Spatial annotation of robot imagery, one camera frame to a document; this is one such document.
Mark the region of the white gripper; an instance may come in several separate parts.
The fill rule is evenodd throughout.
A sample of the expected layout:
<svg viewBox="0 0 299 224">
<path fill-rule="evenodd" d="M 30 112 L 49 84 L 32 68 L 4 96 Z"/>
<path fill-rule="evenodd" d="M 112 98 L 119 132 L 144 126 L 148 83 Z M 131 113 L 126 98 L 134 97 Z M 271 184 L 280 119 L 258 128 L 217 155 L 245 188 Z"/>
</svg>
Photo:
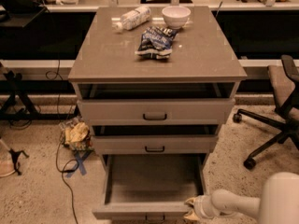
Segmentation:
<svg viewBox="0 0 299 224">
<path fill-rule="evenodd" d="M 189 221 L 198 221 L 200 218 L 212 219 L 218 214 L 218 210 L 214 207 L 211 197 L 208 195 L 201 195 L 198 197 L 188 198 L 185 204 L 193 206 L 188 213 L 183 217 Z"/>
</svg>

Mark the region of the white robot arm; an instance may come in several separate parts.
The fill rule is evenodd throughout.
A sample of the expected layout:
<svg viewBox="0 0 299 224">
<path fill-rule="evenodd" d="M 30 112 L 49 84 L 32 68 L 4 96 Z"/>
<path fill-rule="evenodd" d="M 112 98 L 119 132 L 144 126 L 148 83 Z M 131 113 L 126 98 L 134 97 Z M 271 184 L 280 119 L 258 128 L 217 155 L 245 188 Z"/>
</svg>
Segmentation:
<svg viewBox="0 0 299 224">
<path fill-rule="evenodd" d="M 191 210 L 188 220 L 236 217 L 254 218 L 257 224 L 299 224 L 299 175 L 281 172 L 263 184 L 260 198 L 239 196 L 226 189 L 210 195 L 191 197 L 185 202 Z"/>
</svg>

